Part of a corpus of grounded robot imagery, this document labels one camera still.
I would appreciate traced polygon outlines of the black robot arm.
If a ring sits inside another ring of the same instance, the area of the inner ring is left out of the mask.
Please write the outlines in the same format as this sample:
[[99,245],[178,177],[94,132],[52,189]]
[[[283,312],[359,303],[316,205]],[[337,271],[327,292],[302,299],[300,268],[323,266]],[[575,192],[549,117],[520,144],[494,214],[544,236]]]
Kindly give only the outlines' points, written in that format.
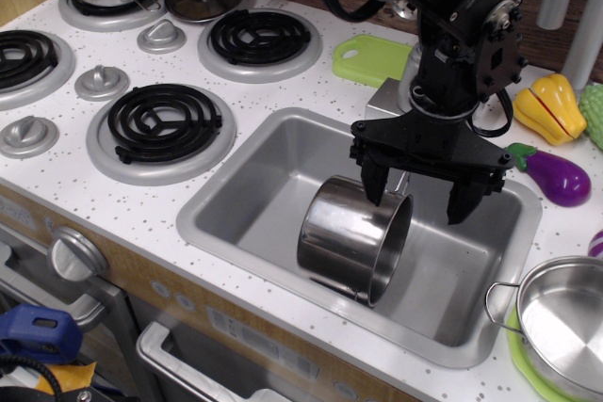
[[458,224],[502,189],[513,166],[493,143],[505,128],[481,129],[473,115],[496,97],[513,117],[507,88],[527,63],[518,48],[521,0],[404,1],[417,11],[421,48],[411,108],[392,119],[355,122],[350,155],[373,203],[382,200],[391,169],[450,181],[447,216]]

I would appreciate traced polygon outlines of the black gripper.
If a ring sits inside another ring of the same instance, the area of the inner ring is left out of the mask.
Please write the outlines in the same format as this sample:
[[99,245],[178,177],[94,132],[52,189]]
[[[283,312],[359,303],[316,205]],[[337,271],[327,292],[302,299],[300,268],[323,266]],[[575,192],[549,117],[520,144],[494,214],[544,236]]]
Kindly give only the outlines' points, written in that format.
[[439,121],[411,111],[395,118],[360,120],[350,131],[350,157],[361,167],[364,190],[372,204],[381,204],[390,169],[451,181],[450,225],[464,222],[485,194],[499,192],[506,171],[513,166],[506,151],[463,121]]

